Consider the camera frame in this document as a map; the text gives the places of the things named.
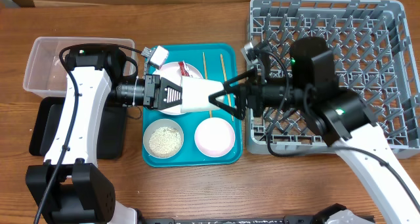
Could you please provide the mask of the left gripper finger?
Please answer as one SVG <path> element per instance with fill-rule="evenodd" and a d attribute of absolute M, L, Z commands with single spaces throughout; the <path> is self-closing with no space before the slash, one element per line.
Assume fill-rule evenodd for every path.
<path fill-rule="evenodd" d="M 182 92 L 165 87 L 159 92 L 158 109 L 165 110 L 182 104 Z"/>
<path fill-rule="evenodd" d="M 161 88 L 162 89 L 173 89 L 179 93 L 182 92 L 182 87 L 177 85 L 176 83 L 173 83 L 172 81 L 168 80 L 167 78 L 160 77 L 161 81 Z"/>

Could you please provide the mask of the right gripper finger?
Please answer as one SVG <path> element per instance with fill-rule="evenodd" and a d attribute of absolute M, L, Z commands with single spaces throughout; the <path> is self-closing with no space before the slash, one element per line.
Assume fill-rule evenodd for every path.
<path fill-rule="evenodd" d="M 223 83 L 224 91 L 229 93 L 233 88 L 241 83 L 245 83 L 248 80 L 253 81 L 258 76 L 257 69 L 252 68 L 242 74 L 239 74 L 231 79 L 226 80 Z"/>
<path fill-rule="evenodd" d="M 234 118 L 239 120 L 245 118 L 245 99 L 235 93 L 226 93 L 224 91 L 213 93 L 209 95 L 209 102 Z"/>

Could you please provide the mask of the red snack wrapper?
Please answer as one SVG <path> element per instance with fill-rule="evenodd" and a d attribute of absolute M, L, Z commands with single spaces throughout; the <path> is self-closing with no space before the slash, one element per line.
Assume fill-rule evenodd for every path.
<path fill-rule="evenodd" d="M 181 76 L 187 76 L 190 77 L 189 68 L 186 65 L 185 61 L 178 62 L 179 68 L 180 68 L 180 74 Z"/>

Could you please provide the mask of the white paper cup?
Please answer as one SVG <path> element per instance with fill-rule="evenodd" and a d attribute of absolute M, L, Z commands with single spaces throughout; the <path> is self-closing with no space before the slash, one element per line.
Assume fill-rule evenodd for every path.
<path fill-rule="evenodd" d="M 181 87 L 182 113 L 220 110 L 218 106 L 209 102 L 209 96 L 224 89 L 221 82 L 182 76 Z"/>

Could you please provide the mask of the grey bowl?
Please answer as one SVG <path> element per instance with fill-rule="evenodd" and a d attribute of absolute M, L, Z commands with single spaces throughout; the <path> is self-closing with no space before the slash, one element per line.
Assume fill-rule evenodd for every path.
<path fill-rule="evenodd" d="M 175 122 L 173 120 L 170 120 L 170 119 L 159 119 L 159 120 L 156 120 L 156 121 L 152 122 L 146 128 L 145 132 L 143 133 L 143 146 L 144 146 L 145 150 L 149 153 L 149 155 L 153 156 L 154 158 L 158 158 L 158 157 L 156 157 L 156 156 L 154 156 L 152 154 L 152 152 L 150 150 L 150 147 L 149 147 L 149 139 L 150 139 L 152 133 L 156 129 L 160 128 L 160 127 L 172 127 L 172 128 L 175 128 L 181 134 L 181 137 L 182 137 L 182 145 L 183 145 L 183 142 L 184 142 L 184 133 L 183 133 L 183 130 L 181 129 L 180 125 L 177 122 Z"/>

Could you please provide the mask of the white rice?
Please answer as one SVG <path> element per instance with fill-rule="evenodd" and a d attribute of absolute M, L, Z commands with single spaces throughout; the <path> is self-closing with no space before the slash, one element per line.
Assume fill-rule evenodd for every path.
<path fill-rule="evenodd" d="M 150 150 L 158 158 L 167 158 L 175 155 L 181 146 L 181 134 L 172 127 L 160 127 L 156 129 L 149 139 Z"/>

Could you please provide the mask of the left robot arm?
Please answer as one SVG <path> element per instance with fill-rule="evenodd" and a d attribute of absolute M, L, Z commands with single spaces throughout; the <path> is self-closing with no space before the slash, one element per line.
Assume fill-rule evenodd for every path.
<path fill-rule="evenodd" d="M 85 43 L 63 48 L 59 60 L 67 90 L 58 128 L 26 184 L 37 204 L 35 221 L 47 223 L 144 223 L 141 212 L 116 200 L 113 184 L 99 170 L 98 134 L 108 99 L 123 106 L 163 110 L 182 102 L 182 88 L 161 76 L 125 75 L 126 46 Z"/>

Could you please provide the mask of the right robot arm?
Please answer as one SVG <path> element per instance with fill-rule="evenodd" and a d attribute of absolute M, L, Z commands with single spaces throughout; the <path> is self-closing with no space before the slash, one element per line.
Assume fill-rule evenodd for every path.
<path fill-rule="evenodd" d="M 212 93 L 209 102 L 243 119 L 266 108 L 301 111 L 309 130 L 354 172 L 388 223 L 419 222 L 419 188 L 390 149 L 382 127 L 363 98 L 339 85 L 332 50 L 321 37 L 304 37 L 289 50 L 282 78 L 248 70 Z"/>

